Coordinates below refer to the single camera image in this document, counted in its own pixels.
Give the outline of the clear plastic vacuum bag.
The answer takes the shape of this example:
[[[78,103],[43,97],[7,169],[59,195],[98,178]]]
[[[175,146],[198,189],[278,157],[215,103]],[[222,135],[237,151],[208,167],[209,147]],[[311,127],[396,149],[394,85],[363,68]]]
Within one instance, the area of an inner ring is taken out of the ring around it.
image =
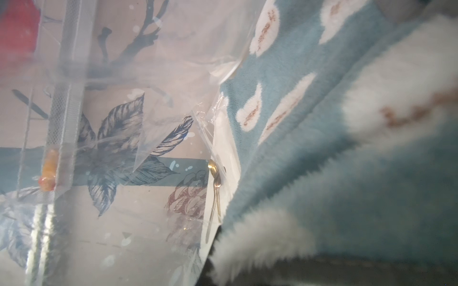
[[[50,100],[36,92],[38,1],[1,2],[1,284],[192,286],[207,254],[219,88],[263,1],[96,1],[73,184],[39,187]]]

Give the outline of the light blue bear blanket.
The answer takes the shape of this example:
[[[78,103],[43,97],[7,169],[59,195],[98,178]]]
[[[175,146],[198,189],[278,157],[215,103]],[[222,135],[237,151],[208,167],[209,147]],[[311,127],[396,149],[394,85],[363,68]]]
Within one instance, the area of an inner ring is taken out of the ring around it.
[[[458,283],[456,1],[266,1],[200,286]]]

